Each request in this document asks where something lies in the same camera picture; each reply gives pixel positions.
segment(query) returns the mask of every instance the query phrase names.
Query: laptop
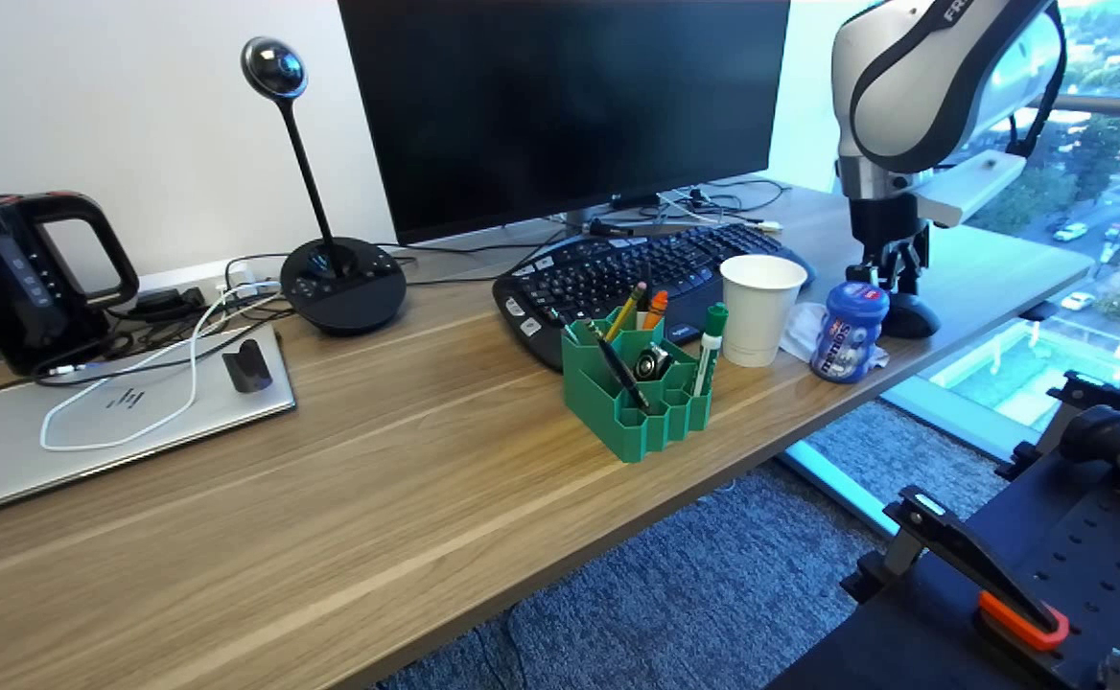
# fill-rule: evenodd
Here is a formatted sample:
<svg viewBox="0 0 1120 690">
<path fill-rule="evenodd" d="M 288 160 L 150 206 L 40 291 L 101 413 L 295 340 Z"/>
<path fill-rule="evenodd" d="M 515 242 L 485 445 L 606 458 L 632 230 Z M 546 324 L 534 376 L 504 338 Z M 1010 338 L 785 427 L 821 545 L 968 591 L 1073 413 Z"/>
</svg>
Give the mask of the laptop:
<svg viewBox="0 0 1120 690">
<path fill-rule="evenodd" d="M 224 352 L 239 352 L 245 340 L 257 340 L 268 370 L 268 385 L 257 393 L 239 393 L 224 361 Z M 189 363 L 114 376 L 93 393 L 40 385 L 5 389 L 0 506 L 295 412 L 295 393 L 272 325 L 253 330 L 224 352 L 198 361 L 198 389 L 189 412 L 179 412 L 189 402 Z"/>
</svg>

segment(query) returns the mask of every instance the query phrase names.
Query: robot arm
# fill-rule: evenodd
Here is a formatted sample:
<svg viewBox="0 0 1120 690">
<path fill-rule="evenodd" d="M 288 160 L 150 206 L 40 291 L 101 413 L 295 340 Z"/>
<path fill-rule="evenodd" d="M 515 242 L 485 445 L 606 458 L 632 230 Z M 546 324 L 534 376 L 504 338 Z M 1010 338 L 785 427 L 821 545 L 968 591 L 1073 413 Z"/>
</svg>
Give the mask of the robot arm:
<svg viewBox="0 0 1120 690">
<path fill-rule="evenodd" d="M 927 261 L 927 220 L 955 227 L 996 196 L 1025 160 L 986 154 L 941 168 L 968 140 L 1043 99 L 1062 76 L 1053 0 L 885 0 L 850 17 L 831 48 L 840 188 L 862 264 L 850 282 L 892 291 L 885 333 L 927 338 L 937 315 L 914 305 Z"/>
</svg>

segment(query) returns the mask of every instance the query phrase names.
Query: carpet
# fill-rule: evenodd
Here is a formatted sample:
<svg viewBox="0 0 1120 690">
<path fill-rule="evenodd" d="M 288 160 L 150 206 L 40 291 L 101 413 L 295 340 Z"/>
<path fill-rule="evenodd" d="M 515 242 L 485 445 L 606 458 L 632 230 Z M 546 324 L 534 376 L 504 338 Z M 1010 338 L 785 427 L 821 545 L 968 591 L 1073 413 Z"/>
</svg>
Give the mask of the carpet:
<svg viewBox="0 0 1120 690">
<path fill-rule="evenodd" d="M 988 458 L 885 402 L 809 440 L 881 500 L 921 482 L 968 517 L 1002 492 Z M 762 466 L 380 688 L 767 688 L 855 610 L 840 579 L 872 547 L 873 535 Z"/>
</svg>

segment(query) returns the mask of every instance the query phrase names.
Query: white cable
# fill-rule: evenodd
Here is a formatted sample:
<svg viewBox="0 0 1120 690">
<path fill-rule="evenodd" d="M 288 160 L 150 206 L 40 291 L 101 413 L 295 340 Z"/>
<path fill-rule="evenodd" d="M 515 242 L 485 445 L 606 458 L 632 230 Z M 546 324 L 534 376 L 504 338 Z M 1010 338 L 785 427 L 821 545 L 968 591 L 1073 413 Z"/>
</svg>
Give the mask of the white cable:
<svg viewBox="0 0 1120 690">
<path fill-rule="evenodd" d="M 229 294 L 235 294 L 235 291 L 224 291 L 224 294 L 198 315 L 198 324 L 194 324 L 190 333 L 189 333 L 189 397 L 184 397 L 184 402 L 179 402 L 176 412 L 169 412 L 165 418 L 156 418 L 156 421 L 150 421 L 150 427 L 141 427 L 141 431 L 135 431 L 135 432 L 127 432 L 127 439 L 110 439 L 110 440 L 93 440 L 93 445 L 59 445 L 59 440 L 49 440 L 49 427 L 52 427 L 52 418 L 59 418 L 63 412 L 68 412 L 72 402 L 79 402 L 84 397 L 101 393 L 101 389 L 110 380 L 110 376 L 107 376 L 107 380 L 97 380 L 97 385 L 87 385 L 84 393 L 78 393 L 78 397 L 68 397 L 68 399 L 63 399 L 59 407 L 46 412 L 46 418 L 40 421 L 40 449 L 46 449 L 46 453 L 97 453 L 97 449 L 132 445 L 132 440 L 138 440 L 138 439 L 144 439 L 144 432 L 155 432 L 155 431 L 176 421 L 176 418 L 198 399 L 198 340 L 203 340 L 203 330 L 206 330 L 211 315 L 215 315 L 220 307 L 226 307 Z M 138 370 L 161 361 L 161 358 L 171 352 L 171 348 L 179 348 L 179 340 L 176 340 L 176 345 L 165 345 L 165 348 L 156 348 L 156 352 L 150 352 L 150 358 L 141 358 L 138 363 L 132 363 L 132 370 L 114 371 L 114 376 L 138 371 Z"/>
</svg>

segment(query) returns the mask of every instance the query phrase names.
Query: white wall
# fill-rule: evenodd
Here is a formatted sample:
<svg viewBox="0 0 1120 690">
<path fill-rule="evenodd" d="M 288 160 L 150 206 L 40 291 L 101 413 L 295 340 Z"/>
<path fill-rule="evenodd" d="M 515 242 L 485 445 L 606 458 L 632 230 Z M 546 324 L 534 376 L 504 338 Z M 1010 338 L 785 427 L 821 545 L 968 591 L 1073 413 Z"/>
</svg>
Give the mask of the white wall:
<svg viewBox="0 0 1120 690">
<path fill-rule="evenodd" d="M 775 176 L 831 188 L 827 48 L 862 0 L 793 0 Z M 138 274 L 313 237 L 281 112 L 239 68 L 290 44 L 295 105 L 339 233 L 390 237 L 335 0 L 0 0 L 0 191 L 93 196 Z"/>
</svg>

